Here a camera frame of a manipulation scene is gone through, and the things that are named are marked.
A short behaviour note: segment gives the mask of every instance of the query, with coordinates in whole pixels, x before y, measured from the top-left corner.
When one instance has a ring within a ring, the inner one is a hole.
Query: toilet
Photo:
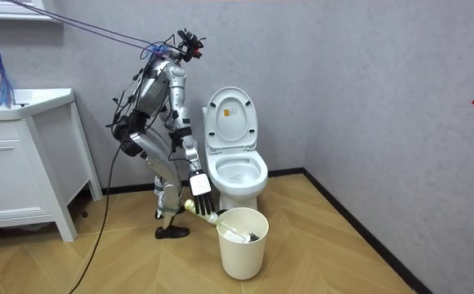
[[[257,146],[257,114],[238,87],[217,91],[203,107],[208,174],[221,192],[219,209],[257,210],[257,196],[268,181],[268,167]]]

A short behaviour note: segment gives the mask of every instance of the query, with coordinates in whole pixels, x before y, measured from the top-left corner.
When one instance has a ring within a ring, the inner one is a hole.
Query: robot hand
[[[195,213],[209,215],[215,211],[212,199],[212,188],[208,176],[203,170],[190,173],[190,189],[194,196]]]

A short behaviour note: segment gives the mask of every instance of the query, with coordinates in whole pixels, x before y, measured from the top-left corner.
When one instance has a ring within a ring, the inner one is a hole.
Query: black baseboard
[[[305,169],[304,167],[295,167],[295,168],[287,168],[287,169],[282,169],[282,170],[276,170],[276,171],[268,171],[268,176],[269,177],[274,177],[274,176],[289,176],[289,175],[297,175],[297,174],[302,174],[304,173]],[[188,186],[189,183],[187,180],[182,181],[182,184],[184,186]],[[122,193],[131,193],[131,192],[141,192],[141,191],[151,191],[154,189],[154,183],[149,183],[149,184],[139,184],[139,185],[125,185],[125,186],[119,186],[119,187],[111,187],[110,188],[110,194],[122,194]],[[106,195],[106,188],[102,189],[102,192],[104,195]],[[81,193],[79,193],[79,197],[88,197],[90,196],[90,191],[84,190]]]
[[[335,207],[335,209],[344,217],[353,228],[368,242],[368,244],[384,259],[386,263],[419,294],[432,294],[433,292],[424,285],[415,275],[399,261],[389,249],[363,226],[322,184],[314,178],[310,172],[303,168],[304,176],[319,190],[319,192]]]
[[[268,171],[268,177],[297,175],[304,173],[305,170],[304,167],[294,167],[284,170]]]

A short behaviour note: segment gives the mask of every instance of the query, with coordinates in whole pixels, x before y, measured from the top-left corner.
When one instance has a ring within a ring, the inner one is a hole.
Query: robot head
[[[183,52],[182,59],[186,62],[190,61],[192,57],[199,59],[203,53],[199,49],[204,48],[201,41],[205,38],[197,38],[197,36],[187,29],[178,30],[177,34],[181,37],[182,42],[179,44],[179,49],[186,47],[186,52]]]

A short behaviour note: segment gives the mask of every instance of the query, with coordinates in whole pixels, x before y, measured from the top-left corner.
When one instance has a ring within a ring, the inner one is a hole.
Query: trash can
[[[237,243],[225,238],[227,229],[217,226],[219,247],[221,248],[222,267],[232,278],[245,280],[253,278],[261,269],[268,220],[258,211],[239,207],[230,209],[220,216],[221,220],[230,227],[236,228],[241,234],[254,233],[259,237],[250,243]]]

